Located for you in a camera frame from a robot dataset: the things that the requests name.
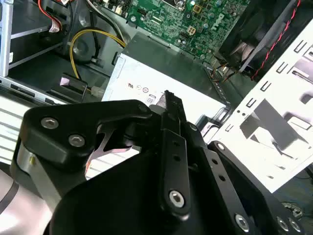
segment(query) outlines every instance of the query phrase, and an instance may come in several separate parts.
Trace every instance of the black fan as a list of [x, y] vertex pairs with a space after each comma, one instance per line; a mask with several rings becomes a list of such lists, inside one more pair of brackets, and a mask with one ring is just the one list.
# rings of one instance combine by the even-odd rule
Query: black fan
[[260, 80], [312, 19], [313, 2], [302, 0], [301, 4], [299, 3], [299, 0], [251, 1], [219, 53], [236, 70], [253, 76], [281, 32], [284, 32], [293, 10], [296, 9], [288, 30], [284, 32], [263, 68], [258, 71], [258, 76], [254, 78], [255, 81]]

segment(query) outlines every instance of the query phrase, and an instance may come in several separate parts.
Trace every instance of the green circuit board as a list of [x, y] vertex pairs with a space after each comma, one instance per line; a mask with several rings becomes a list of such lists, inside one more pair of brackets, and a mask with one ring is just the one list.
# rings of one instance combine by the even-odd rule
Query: green circuit board
[[249, 0], [186, 0], [177, 9], [177, 1], [132, 0], [120, 15], [208, 63], [249, 4]]

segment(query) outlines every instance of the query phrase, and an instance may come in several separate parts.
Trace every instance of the yellow wire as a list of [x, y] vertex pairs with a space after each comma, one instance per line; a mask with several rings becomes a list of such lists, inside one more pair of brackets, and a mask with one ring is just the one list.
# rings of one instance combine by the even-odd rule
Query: yellow wire
[[70, 63], [72, 64], [72, 67], [73, 67], [73, 70], [74, 70], [74, 74], [75, 76], [77, 77], [77, 79], [79, 79], [79, 76], [78, 76], [78, 72], [77, 72], [77, 69], [76, 69], [76, 66], [75, 66], [75, 62], [74, 62], [74, 56], [73, 56], [73, 48], [74, 48], [74, 43], [75, 41], [77, 40], [77, 38], [79, 38], [81, 35], [85, 34], [85, 33], [88, 33], [88, 32], [96, 32], [96, 33], [101, 33], [103, 35], [106, 35], [110, 38], [112, 38], [113, 40], [115, 40], [117, 43], [119, 43], [122, 47], [125, 47], [126, 44], [120, 40], [119, 38], [115, 37], [114, 35], [110, 34], [110, 33], [107, 33], [105, 31], [101, 31], [101, 30], [97, 30], [97, 29], [84, 29], [82, 31], [79, 31], [78, 33], [76, 33], [71, 41], [71, 44], [70, 44], [70, 48], [69, 48], [69, 57], [70, 57]]

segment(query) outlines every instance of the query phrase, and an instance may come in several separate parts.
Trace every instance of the red wire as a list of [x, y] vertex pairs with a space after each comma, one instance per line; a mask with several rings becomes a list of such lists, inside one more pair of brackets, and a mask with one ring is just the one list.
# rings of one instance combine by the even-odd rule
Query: red wire
[[256, 75], [258, 75], [259, 71], [263, 68], [264, 66], [264, 63], [268, 60], [268, 57], [269, 57], [269, 54], [270, 52], [274, 49], [274, 47], [277, 45], [277, 43], [282, 39], [282, 36], [284, 35], [284, 33], [288, 30], [289, 28], [289, 25], [291, 23], [291, 21], [293, 20], [294, 16], [295, 16], [295, 13], [299, 7], [301, 3], [301, 0], [298, 0], [298, 3], [297, 3], [297, 6], [293, 9], [293, 12], [292, 12], [292, 16], [291, 18], [287, 21], [287, 24], [286, 24], [286, 27], [284, 28], [284, 30], [280, 33], [278, 39], [276, 40], [276, 42], [270, 47], [269, 51], [266, 53], [266, 56], [265, 56], [265, 59], [264, 61], [262, 62], [260, 68], [255, 72], [255, 74], [251, 77], [251, 80], [253, 80], [255, 78]]
[[51, 20], [53, 20], [53, 21], [56, 21], [56, 22], [58, 23], [60, 29], [62, 29], [62, 24], [61, 24], [61, 22], [60, 22], [57, 18], [54, 18], [53, 16], [49, 15], [48, 13], [46, 13], [46, 12], [42, 9], [42, 7], [41, 7], [41, 0], [38, 0], [38, 7], [39, 7], [39, 9], [41, 10], [41, 12], [44, 13], [47, 17], [49, 17], [49, 18], [50, 18]]

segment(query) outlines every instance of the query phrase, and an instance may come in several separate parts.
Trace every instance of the robotic arm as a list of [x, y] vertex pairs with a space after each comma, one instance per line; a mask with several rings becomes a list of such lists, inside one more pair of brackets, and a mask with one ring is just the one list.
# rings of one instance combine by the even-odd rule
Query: robotic arm
[[[134, 145], [138, 155], [86, 181], [88, 160]], [[137, 100], [31, 109], [14, 161], [53, 212], [51, 235], [305, 234], [223, 143], [206, 145], [168, 91], [151, 109]]]

